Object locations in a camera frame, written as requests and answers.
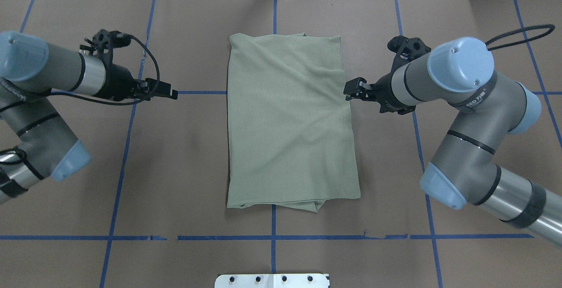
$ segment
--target wire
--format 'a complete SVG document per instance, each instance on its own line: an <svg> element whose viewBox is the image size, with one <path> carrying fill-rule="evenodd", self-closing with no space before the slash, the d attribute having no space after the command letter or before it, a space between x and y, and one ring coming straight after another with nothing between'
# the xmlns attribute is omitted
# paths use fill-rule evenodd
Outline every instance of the wire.
<svg viewBox="0 0 562 288"><path fill-rule="evenodd" d="M532 40L540 39L544 36L548 36L548 34L550 34L551 32L554 31L554 28L555 28L554 24L528 26L528 27L525 27L525 28L521 28L521 29L518 29L518 30L513 30L513 31L510 31L510 32L506 32L504 34L500 34L499 36L495 36L494 38L486 41L486 46L488 46L489 44L492 44L492 43L494 43L494 42L496 42L500 39L503 39L506 36L513 36L514 34L517 34L517 33L520 33L520 32L526 32L526 31L536 30L536 29L548 29L547 32L545 32L543 34L539 34L538 36L533 36L532 38L526 38L525 40L521 40L521 41L517 41L517 42L502 44L502 45L497 46L497 47L488 48L488 50L497 50L497 49L501 49L501 48L516 46L517 44L526 43L526 42L529 42L529 41L532 41Z"/></svg>
<svg viewBox="0 0 562 288"><path fill-rule="evenodd" d="M134 100L134 101L130 101L130 102L101 101L101 100L96 100L96 99L93 99L93 98L79 96L77 94L62 93L62 92L60 92L60 93L59 92L57 92L57 93L51 92L48 96L56 96L56 95L58 95L58 96L69 96L69 97L78 98L78 99L82 99L82 100L86 100L86 101L90 101L90 102L95 102L97 104L108 104L110 106L129 106L131 104L138 104L139 102L143 102L143 101L151 98L154 95L154 92L156 92L156 88L158 87L158 84L160 82L160 68L158 68L158 62L156 62L156 58L154 58L154 56L152 55L152 52L150 52L150 50L144 45L144 43L142 43L136 36L133 36L132 34L128 34L127 36L129 36L131 39L135 40L144 49L144 51L152 59L152 62L154 62L154 67L156 68L156 82L154 83L154 87L152 88L152 90L150 90L146 96L144 96L143 98L140 98L138 100Z"/></svg>
<svg viewBox="0 0 562 288"><path fill-rule="evenodd" d="M25 160L28 158L28 154L20 148L7 148L6 150L1 150L0 155L17 155L20 158L19 160L15 161L0 162L0 165L16 165L25 162Z"/></svg>

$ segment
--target green cloth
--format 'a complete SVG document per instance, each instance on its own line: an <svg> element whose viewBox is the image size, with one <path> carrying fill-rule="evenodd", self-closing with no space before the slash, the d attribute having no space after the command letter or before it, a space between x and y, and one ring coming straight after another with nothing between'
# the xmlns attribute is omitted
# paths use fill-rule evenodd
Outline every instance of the green cloth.
<svg viewBox="0 0 562 288"><path fill-rule="evenodd" d="M231 36L228 208L359 198L340 37Z"/></svg>

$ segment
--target light blue joint cap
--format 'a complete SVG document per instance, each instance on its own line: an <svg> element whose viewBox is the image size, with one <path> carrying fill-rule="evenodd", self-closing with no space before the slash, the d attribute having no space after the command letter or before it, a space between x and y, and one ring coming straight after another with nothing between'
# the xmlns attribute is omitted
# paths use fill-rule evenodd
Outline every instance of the light blue joint cap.
<svg viewBox="0 0 562 288"><path fill-rule="evenodd" d="M50 176L57 182L62 182L68 176L78 172L84 168L84 166L88 165L91 159L92 156L90 156L90 153L86 150L82 141L77 140L59 162L57 167L54 168L54 171L50 174Z"/></svg>
<svg viewBox="0 0 562 288"><path fill-rule="evenodd" d="M511 131L508 132L509 134L520 134L526 132L528 128L530 128L530 126L532 126L533 124L535 124L535 122L537 122L538 117L540 116L540 111L542 110L542 106L540 104L540 100L538 99L538 97L532 92L530 92L527 88L525 88L523 84L519 82L518 84L521 85L523 90L525 90L525 96L526 96L525 114L523 115L521 122L519 122L519 124L515 128L513 128Z"/></svg>
<svg viewBox="0 0 562 288"><path fill-rule="evenodd" d="M466 36L435 48L429 54L427 70L441 88L466 93L490 80L494 73L494 57L484 42Z"/></svg>
<svg viewBox="0 0 562 288"><path fill-rule="evenodd" d="M0 77L23 82L40 72L49 58L45 40L15 31L0 32Z"/></svg>
<svg viewBox="0 0 562 288"><path fill-rule="evenodd" d="M466 204L464 196L433 163L427 166L421 177L420 186L426 194L445 206L460 210Z"/></svg>

